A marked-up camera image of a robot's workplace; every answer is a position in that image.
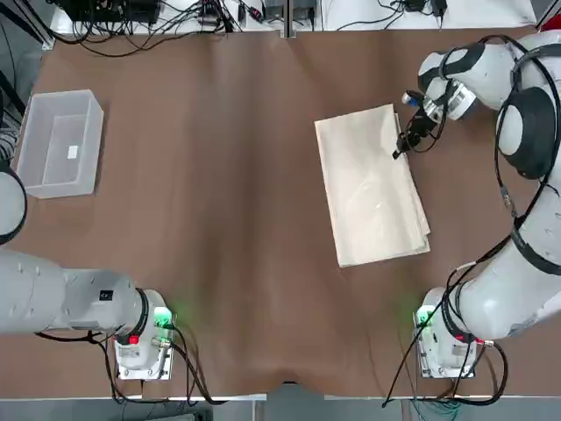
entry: green indicator light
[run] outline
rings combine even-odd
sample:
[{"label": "green indicator light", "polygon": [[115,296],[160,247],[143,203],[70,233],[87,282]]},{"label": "green indicator light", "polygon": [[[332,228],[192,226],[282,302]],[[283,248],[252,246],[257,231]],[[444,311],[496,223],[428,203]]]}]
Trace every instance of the green indicator light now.
[{"label": "green indicator light", "polygon": [[156,307],[154,309],[154,325],[164,327],[172,324],[172,312],[166,307]]}]

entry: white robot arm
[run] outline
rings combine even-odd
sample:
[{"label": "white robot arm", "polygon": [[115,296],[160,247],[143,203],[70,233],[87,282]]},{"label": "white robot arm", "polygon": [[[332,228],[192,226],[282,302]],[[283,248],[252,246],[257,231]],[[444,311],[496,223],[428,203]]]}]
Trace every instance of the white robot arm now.
[{"label": "white robot arm", "polygon": [[160,340],[173,336],[173,320],[160,294],[109,270],[63,269],[3,247],[23,227],[27,202],[21,181],[1,161],[0,203],[0,334],[106,332],[116,339],[121,378],[169,378],[172,350]]},{"label": "white robot arm", "polygon": [[[561,47],[561,32],[533,34],[518,42],[528,50]],[[465,372],[469,372],[475,346],[470,349],[471,338],[461,332],[478,339],[501,339],[561,310],[561,158],[555,150],[558,110],[547,80],[530,61],[521,68],[519,89],[511,95],[513,69],[522,56],[512,45],[480,42],[433,53],[419,70],[419,87],[425,94],[422,107],[429,118],[439,121],[447,101],[447,117],[459,119],[477,98],[504,114],[499,149],[522,176],[542,179],[550,170],[549,188],[543,189],[519,230],[513,230],[511,239],[480,275],[450,293],[452,310],[441,308],[433,315],[419,342],[426,377],[458,377],[466,358]],[[561,60],[540,57],[540,61],[557,79]],[[502,193],[508,199],[507,191]],[[426,320],[444,292],[440,288],[428,293],[416,314],[417,323]]]}]

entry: folded cloth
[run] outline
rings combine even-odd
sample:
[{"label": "folded cloth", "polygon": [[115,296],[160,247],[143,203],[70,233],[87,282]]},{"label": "folded cloth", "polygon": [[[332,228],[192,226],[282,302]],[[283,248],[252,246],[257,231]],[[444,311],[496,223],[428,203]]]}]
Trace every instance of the folded cloth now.
[{"label": "folded cloth", "polygon": [[407,159],[394,160],[394,106],[316,121],[339,266],[429,251],[430,232]]}]

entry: clear plastic bin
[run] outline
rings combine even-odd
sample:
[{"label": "clear plastic bin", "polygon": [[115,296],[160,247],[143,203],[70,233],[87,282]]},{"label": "clear plastic bin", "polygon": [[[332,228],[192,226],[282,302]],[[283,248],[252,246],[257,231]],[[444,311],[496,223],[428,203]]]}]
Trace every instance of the clear plastic bin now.
[{"label": "clear plastic bin", "polygon": [[91,90],[34,95],[18,161],[27,193],[42,199],[93,193],[102,126]]}]

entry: tabletop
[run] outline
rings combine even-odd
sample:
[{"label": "tabletop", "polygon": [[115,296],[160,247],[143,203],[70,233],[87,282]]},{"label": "tabletop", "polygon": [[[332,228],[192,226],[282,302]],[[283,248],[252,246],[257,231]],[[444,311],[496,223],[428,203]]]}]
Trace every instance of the tabletop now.
[{"label": "tabletop", "polygon": [[[96,191],[30,197],[10,247],[67,268],[110,268],[157,289],[195,333],[213,396],[267,392],[283,381],[384,396],[426,292],[508,232],[493,171],[495,113],[480,108],[449,122],[430,153],[409,157],[430,253],[353,268],[337,265],[314,121],[385,103],[407,121],[414,110],[399,101],[416,88],[424,57],[490,32],[194,36],[125,59],[57,44],[35,92],[96,95],[105,111]],[[127,46],[116,39],[103,48]],[[504,167],[521,203],[535,186]],[[501,342],[508,395],[561,396],[559,323]],[[3,337],[2,345],[0,397],[110,393],[95,346],[32,335]],[[414,366],[411,355],[411,376]],[[434,396],[448,385],[411,383],[402,373],[395,395]],[[184,396],[185,388],[175,359],[172,381],[148,382],[144,393]],[[127,390],[138,393],[138,384]],[[460,388],[491,391],[486,365]]]}]

